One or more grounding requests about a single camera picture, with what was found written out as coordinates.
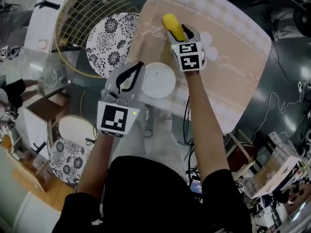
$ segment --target white bowl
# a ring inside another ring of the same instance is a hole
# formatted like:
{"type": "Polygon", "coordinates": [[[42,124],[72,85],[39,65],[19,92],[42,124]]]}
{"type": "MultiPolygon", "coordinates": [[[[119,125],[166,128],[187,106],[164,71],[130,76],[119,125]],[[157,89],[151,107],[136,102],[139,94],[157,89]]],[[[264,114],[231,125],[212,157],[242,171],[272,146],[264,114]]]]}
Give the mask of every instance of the white bowl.
{"type": "Polygon", "coordinates": [[[161,62],[150,63],[146,66],[142,91],[154,99],[169,95],[175,87],[176,77],[173,70],[161,62]]]}

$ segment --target electronic device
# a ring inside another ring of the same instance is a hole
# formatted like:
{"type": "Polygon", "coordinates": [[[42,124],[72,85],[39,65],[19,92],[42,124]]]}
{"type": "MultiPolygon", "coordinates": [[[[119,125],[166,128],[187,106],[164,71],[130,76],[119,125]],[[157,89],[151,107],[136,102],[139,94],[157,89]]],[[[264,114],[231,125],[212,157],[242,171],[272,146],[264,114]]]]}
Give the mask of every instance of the electronic device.
{"type": "Polygon", "coordinates": [[[191,192],[193,192],[194,197],[198,199],[200,202],[202,202],[202,185],[199,177],[192,176],[190,182],[189,182],[189,188],[191,192]]]}
{"type": "Polygon", "coordinates": [[[144,73],[145,65],[139,61],[125,64],[110,74],[98,101],[99,132],[117,137],[128,134],[142,106],[139,95],[144,73]],[[126,81],[129,87],[122,88],[126,81]]]}

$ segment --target white chair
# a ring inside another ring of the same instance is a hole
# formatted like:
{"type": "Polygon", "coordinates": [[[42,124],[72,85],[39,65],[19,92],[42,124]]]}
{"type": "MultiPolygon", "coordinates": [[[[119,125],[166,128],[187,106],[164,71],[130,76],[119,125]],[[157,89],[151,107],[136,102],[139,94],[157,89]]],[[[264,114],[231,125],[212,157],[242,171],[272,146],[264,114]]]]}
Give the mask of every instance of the white chair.
{"type": "Polygon", "coordinates": [[[64,182],[78,183],[93,148],[86,138],[95,140],[96,128],[77,116],[65,116],[58,123],[60,138],[50,150],[50,166],[64,182]]]}

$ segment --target gray floor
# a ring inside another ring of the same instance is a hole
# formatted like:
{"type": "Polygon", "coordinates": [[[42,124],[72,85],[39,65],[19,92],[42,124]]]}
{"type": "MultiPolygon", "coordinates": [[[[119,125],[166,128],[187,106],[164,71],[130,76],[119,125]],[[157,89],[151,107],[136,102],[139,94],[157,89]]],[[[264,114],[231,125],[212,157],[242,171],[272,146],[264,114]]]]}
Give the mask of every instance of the gray floor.
{"type": "MultiPolygon", "coordinates": [[[[36,0],[8,0],[8,2],[20,3],[25,9],[32,8],[35,1],[36,0]]],[[[137,8],[141,8],[145,1],[146,0],[132,0],[137,8]]],[[[246,3],[240,3],[239,7],[266,32],[271,33],[272,24],[270,22],[270,12],[274,9],[272,5],[260,5],[249,8],[246,3]]],[[[295,84],[297,84],[299,80],[306,80],[308,82],[311,78],[311,62],[310,55],[308,54],[310,52],[310,47],[311,40],[309,38],[284,39],[276,43],[280,64],[288,77],[293,81],[294,85],[285,79],[282,70],[270,54],[257,90],[237,125],[237,128],[242,129],[250,139],[253,139],[254,133],[263,122],[268,108],[269,96],[272,92],[275,92],[280,98],[278,105],[277,98],[273,95],[267,119],[262,125],[260,132],[268,134],[272,131],[276,131],[277,133],[286,131],[287,135],[290,135],[290,137],[282,133],[280,135],[282,140],[287,141],[290,139],[296,147],[299,146],[301,136],[310,125],[310,121],[304,119],[298,126],[297,123],[304,117],[303,112],[307,109],[309,103],[303,101],[301,103],[298,102],[296,105],[289,105],[283,114],[278,111],[277,107],[280,107],[283,102],[287,104],[288,102],[296,102],[299,100],[299,93],[295,84]]],[[[5,73],[9,75],[9,80],[16,80],[21,77],[19,75],[19,68],[21,68],[20,65],[16,67],[12,64],[6,65],[6,63],[4,63],[1,65],[0,74],[5,73]]],[[[80,51],[78,56],[77,68],[89,73],[93,72],[88,64],[86,53],[83,51],[80,51]]],[[[82,103],[83,116],[92,123],[95,123],[97,101],[100,97],[100,89],[104,87],[104,80],[88,78],[72,72],[69,73],[69,79],[73,84],[69,88],[72,95],[71,113],[76,115],[80,114],[80,99],[83,91],[86,90],[82,103]]],[[[309,90],[309,88],[306,89],[305,97],[310,97],[311,99],[311,95],[308,95],[309,90]]],[[[180,141],[183,139],[182,123],[182,118],[173,117],[173,133],[180,141]]],[[[268,155],[264,155],[262,160],[264,161],[266,158],[268,158],[268,155]]]]}

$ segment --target black shirt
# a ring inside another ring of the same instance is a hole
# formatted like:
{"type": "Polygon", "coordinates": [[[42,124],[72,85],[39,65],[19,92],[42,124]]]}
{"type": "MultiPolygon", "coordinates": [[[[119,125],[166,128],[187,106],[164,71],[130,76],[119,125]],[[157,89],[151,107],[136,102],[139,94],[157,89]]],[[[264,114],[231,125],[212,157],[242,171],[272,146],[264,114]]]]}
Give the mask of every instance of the black shirt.
{"type": "Polygon", "coordinates": [[[118,157],[111,163],[105,183],[104,216],[100,202],[91,195],[70,194],[53,233],[102,233],[112,228],[149,232],[171,226],[195,231],[202,225],[205,232],[220,228],[252,232],[249,211],[229,170],[207,176],[202,191],[200,204],[185,181],[167,166],[142,157],[118,157]]]}

